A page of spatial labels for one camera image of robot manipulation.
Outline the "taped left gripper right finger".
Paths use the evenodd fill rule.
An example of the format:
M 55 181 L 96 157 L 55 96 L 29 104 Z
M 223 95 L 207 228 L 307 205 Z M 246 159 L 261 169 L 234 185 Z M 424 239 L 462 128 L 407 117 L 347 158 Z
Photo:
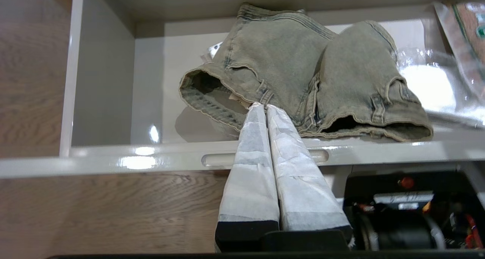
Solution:
M 352 246 L 350 221 L 289 116 L 268 105 L 267 121 L 283 230 L 338 230 Z

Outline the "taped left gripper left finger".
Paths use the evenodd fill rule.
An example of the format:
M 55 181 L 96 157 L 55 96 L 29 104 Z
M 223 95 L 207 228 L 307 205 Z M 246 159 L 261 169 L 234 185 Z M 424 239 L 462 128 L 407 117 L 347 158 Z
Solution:
M 218 253 L 261 250 L 262 238 L 279 231 L 280 209 L 265 108 L 250 106 L 227 178 L 215 230 Z

